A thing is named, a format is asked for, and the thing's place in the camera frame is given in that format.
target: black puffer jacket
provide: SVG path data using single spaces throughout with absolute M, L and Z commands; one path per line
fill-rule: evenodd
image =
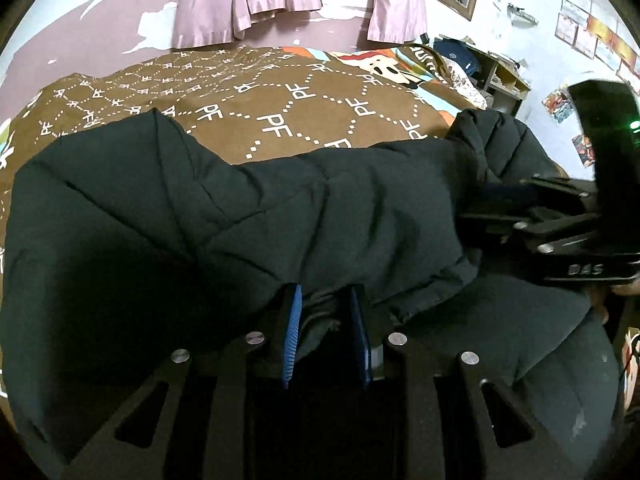
M 6 238 L 0 343 L 30 453 L 58 477 L 165 356 L 220 348 L 284 283 L 305 309 L 363 283 L 428 345 L 476 348 L 586 469 L 618 384 L 588 299 L 485 275 L 454 224 L 481 182 L 555 170 L 496 112 L 242 166 L 156 110 L 57 140 L 17 173 Z

